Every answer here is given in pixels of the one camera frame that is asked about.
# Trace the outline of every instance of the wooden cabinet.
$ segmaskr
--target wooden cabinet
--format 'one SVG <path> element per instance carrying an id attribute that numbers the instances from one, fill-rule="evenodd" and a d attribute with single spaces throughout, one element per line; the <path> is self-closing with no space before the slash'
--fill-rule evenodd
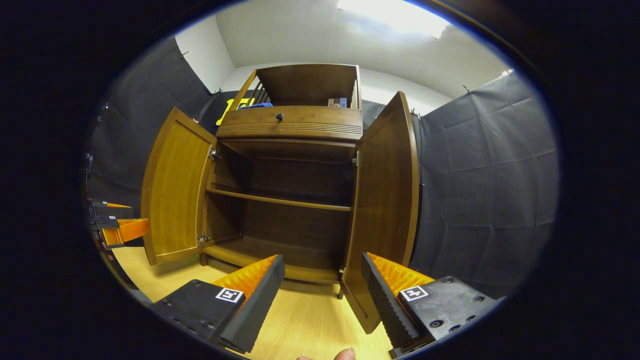
<path id="1" fill-rule="evenodd" d="M 149 263 L 207 254 L 246 266 L 283 254 L 286 278 L 339 282 L 370 333 L 380 316 L 361 254 L 407 265 L 415 237 L 419 175 L 404 94 L 362 135 L 357 67 L 258 69 L 232 109 L 254 78 L 252 98 L 273 107 L 229 111 L 216 136 L 177 108 L 169 114 L 143 183 Z M 348 108 L 327 107 L 330 97 Z"/>

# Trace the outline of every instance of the orange gripper pad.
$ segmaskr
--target orange gripper pad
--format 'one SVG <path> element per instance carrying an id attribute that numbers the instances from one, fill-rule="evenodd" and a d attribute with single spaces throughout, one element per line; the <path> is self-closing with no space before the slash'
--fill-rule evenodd
<path id="1" fill-rule="evenodd" d="M 240 290 L 244 293 L 246 299 L 249 299 L 276 256 L 277 255 L 270 256 L 251 265 L 247 265 L 240 270 L 236 270 L 231 274 L 219 278 L 211 284 L 222 286 L 223 288 Z"/>
<path id="2" fill-rule="evenodd" d="M 110 202 L 107 202 L 107 207 L 108 208 L 130 208 L 130 206 L 126 206 L 126 205 L 118 205 L 118 204 L 112 204 Z"/>
<path id="3" fill-rule="evenodd" d="M 149 220 L 145 218 L 120 219 L 118 225 L 123 243 L 137 239 L 149 232 Z"/>
<path id="4" fill-rule="evenodd" d="M 434 279 L 375 254 L 367 253 L 395 297 L 401 290 L 426 284 Z"/>
<path id="5" fill-rule="evenodd" d="M 107 245 L 122 245 L 149 232 L 149 220 L 145 218 L 118 220 L 118 229 L 102 229 Z"/>

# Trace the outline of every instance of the blue object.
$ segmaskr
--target blue object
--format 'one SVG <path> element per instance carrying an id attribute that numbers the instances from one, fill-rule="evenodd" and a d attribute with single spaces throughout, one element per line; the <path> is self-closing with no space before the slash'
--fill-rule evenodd
<path id="1" fill-rule="evenodd" d="M 250 108 L 268 108 L 270 106 L 273 106 L 270 102 L 263 102 L 262 104 L 243 106 L 241 108 L 238 108 L 238 110 L 240 110 L 240 109 L 250 109 Z"/>

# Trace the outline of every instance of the black curtain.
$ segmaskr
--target black curtain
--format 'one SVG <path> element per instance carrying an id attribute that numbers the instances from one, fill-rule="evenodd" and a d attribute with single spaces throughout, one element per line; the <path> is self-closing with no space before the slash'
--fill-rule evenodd
<path id="1" fill-rule="evenodd" d="M 197 118 L 210 93 L 180 56 L 175 37 L 141 55 L 108 90 L 93 132 L 88 196 L 134 208 L 156 136 L 172 107 Z"/>
<path id="2" fill-rule="evenodd" d="M 542 102 L 517 74 L 414 119 L 422 204 L 410 266 L 497 298 L 534 266 L 559 186 Z"/>

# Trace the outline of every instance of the box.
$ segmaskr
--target box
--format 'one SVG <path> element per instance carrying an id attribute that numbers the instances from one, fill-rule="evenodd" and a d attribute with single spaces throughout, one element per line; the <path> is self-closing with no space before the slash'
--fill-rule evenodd
<path id="1" fill-rule="evenodd" d="M 329 99 L 329 107 L 330 108 L 346 108 L 347 107 L 347 98 L 346 97 L 334 97 L 333 99 Z"/>

